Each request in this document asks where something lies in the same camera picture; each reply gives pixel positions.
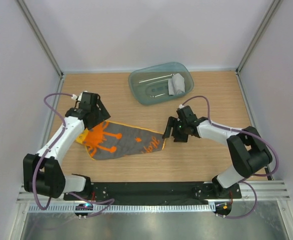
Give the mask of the grey panda towel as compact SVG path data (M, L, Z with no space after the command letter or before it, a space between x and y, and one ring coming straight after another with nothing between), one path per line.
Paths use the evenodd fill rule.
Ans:
M173 74L167 83L169 96L177 96L185 93L185 79L180 73Z

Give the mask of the orange grey towel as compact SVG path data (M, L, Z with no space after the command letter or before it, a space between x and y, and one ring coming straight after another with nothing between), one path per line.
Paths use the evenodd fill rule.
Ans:
M83 145L90 158L97 161L158 152L166 144L160 132L108 120L85 129L75 142Z

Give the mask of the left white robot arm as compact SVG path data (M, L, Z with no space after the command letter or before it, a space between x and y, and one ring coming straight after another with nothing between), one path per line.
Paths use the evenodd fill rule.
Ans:
M35 154L23 159L23 186L29 193L57 199L62 194L75 192L81 200L92 196L89 178L78 174L65 175L63 159L76 138L85 130L91 130L111 116L97 93L83 91L70 94L77 105L71 107L53 137Z

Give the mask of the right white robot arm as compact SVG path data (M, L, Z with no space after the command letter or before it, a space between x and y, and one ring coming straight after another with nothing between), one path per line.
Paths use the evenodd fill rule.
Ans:
M225 197L237 183L273 161L271 148L252 126L232 128L217 124L208 117L198 118L190 106L181 106L176 113L177 117L168 118L163 139L173 137L174 142L186 143L189 136L193 136L228 147L231 166L212 179L211 191L217 198Z

